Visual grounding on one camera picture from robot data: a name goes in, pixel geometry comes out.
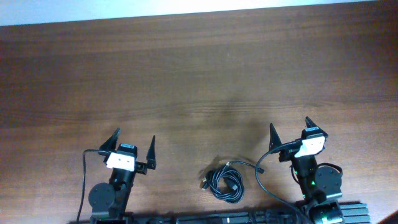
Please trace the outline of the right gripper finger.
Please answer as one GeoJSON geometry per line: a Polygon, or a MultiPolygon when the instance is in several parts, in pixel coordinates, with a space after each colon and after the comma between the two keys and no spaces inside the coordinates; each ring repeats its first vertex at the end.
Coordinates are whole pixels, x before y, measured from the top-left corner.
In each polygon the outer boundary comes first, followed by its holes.
{"type": "Polygon", "coordinates": [[[328,134],[322,130],[318,125],[316,125],[308,116],[305,117],[305,123],[307,128],[305,129],[306,132],[308,133],[307,136],[314,134],[322,134],[325,138],[328,137],[328,134]]]}
{"type": "Polygon", "coordinates": [[[277,134],[274,125],[271,123],[269,127],[270,127],[269,151],[271,153],[279,153],[282,142],[280,140],[279,135],[277,134]]]}

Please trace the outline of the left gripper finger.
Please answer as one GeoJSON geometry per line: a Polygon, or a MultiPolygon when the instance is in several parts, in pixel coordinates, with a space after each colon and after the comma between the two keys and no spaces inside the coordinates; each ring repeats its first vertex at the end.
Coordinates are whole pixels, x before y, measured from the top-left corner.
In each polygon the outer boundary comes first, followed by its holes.
{"type": "Polygon", "coordinates": [[[155,170],[156,169],[156,158],[155,158],[155,135],[152,137],[149,150],[147,152],[147,168],[155,170]]]}
{"type": "Polygon", "coordinates": [[[118,141],[118,137],[120,135],[121,129],[117,128],[114,133],[111,135],[110,138],[108,138],[100,147],[100,151],[104,152],[109,152],[109,151],[114,151],[116,148],[116,144],[118,141]]]}

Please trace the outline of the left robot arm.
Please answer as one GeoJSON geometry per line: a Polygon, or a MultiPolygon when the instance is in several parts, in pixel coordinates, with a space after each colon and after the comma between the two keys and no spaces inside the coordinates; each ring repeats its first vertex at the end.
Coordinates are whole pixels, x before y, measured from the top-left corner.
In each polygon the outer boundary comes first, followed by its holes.
{"type": "Polygon", "coordinates": [[[107,182],[96,184],[89,192],[90,223],[134,223],[126,212],[127,203],[137,174],[146,175],[156,169],[155,137],[152,138],[146,161],[137,161],[138,148],[130,144],[117,144],[121,130],[117,128],[99,149],[94,151],[104,157],[112,170],[107,182]]]}

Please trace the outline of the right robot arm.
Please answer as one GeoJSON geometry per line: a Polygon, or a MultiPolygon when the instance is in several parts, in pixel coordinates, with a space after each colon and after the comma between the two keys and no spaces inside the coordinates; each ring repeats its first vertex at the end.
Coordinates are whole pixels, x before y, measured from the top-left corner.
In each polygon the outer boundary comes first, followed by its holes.
{"type": "Polygon", "coordinates": [[[301,136],[283,143],[273,124],[270,125],[269,151],[279,154],[280,162],[290,161],[291,173],[303,193],[297,202],[303,216],[312,223],[344,223],[338,199],[342,197],[342,168],[330,163],[318,163],[315,156],[325,149],[328,134],[309,117],[301,136]]]}

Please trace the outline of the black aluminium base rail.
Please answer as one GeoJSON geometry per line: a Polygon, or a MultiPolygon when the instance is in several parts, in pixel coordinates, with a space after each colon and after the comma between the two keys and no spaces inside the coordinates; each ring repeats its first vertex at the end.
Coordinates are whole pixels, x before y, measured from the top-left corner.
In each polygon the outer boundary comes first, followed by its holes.
{"type": "Polygon", "coordinates": [[[132,215],[131,224],[370,224],[365,203],[340,205],[337,202],[313,207],[304,216],[288,208],[245,212],[201,213],[196,215],[132,215]]]}

